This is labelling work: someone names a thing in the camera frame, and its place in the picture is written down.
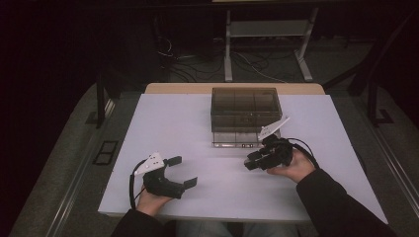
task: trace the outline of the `hand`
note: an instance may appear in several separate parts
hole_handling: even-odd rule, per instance
[[[158,213],[161,207],[171,200],[171,197],[156,196],[149,193],[144,186],[141,189],[144,191],[139,196],[138,205],[136,210],[141,211],[147,215],[154,216]]]
[[[267,172],[271,175],[286,176],[298,183],[314,170],[315,168],[308,158],[306,158],[299,150],[293,149],[293,159],[288,167],[274,167],[268,169]]]

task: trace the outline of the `gray floor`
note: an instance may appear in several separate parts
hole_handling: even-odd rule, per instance
[[[270,77],[304,83],[291,56],[296,46],[294,41],[276,39],[274,46],[269,45],[260,51],[256,47],[246,47],[249,42],[241,43],[235,45],[235,51],[240,54],[233,54],[235,82],[277,82],[254,72],[246,65],[244,56],[249,61],[259,60],[254,67],[264,68],[262,72]],[[344,45],[342,39],[321,39],[310,43],[306,61],[315,83],[327,82],[355,65],[370,49],[368,44],[350,44],[348,48]],[[192,82],[194,79],[203,83],[223,81],[222,54],[215,54],[212,61],[193,55],[181,56],[176,60],[176,69],[172,68],[176,73],[171,74],[170,82],[186,83],[186,80]],[[346,93],[350,81],[351,78],[336,85],[327,94],[332,96],[354,149],[366,164],[367,177],[389,225],[400,237],[417,236],[419,220],[412,208],[413,201],[395,178],[396,174],[389,168],[387,160],[388,156],[395,156],[412,187],[417,187],[418,129],[384,90],[378,93],[378,108],[387,110],[394,123],[371,127],[365,116],[366,95],[350,97]],[[121,148],[140,92],[123,93],[120,99],[115,100],[99,129],[86,123],[91,113],[96,111],[95,93],[95,87],[89,89],[74,109],[11,236],[109,236],[118,223],[117,218],[97,212],[117,157],[109,166],[93,165],[92,160],[105,140],[115,140],[118,149]],[[309,224],[301,225],[299,229],[302,236],[316,235]]]

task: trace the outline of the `white table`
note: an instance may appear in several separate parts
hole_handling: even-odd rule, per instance
[[[382,221],[386,218],[351,146],[329,96],[280,95],[291,120],[283,137],[299,138],[312,149],[321,168]],[[166,178],[182,183],[198,177],[182,199],[167,203],[160,214],[173,218],[229,221],[305,222],[309,217],[295,183],[261,170],[248,171],[243,162],[252,148],[213,148],[210,95],[144,94],[141,96],[114,171],[99,207],[101,213],[122,215],[130,208],[128,177],[151,153],[177,155],[183,163],[166,169]],[[135,180],[139,191],[142,177]]]

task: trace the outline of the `transparent box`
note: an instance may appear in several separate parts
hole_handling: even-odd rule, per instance
[[[282,115],[275,88],[212,88],[212,145],[261,147],[258,134],[262,126],[280,120]]]

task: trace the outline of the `black jacket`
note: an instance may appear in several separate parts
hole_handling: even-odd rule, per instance
[[[396,236],[323,170],[316,170],[302,179],[296,191],[322,237]],[[164,230],[155,218],[131,209],[112,236],[159,237],[164,236]]]

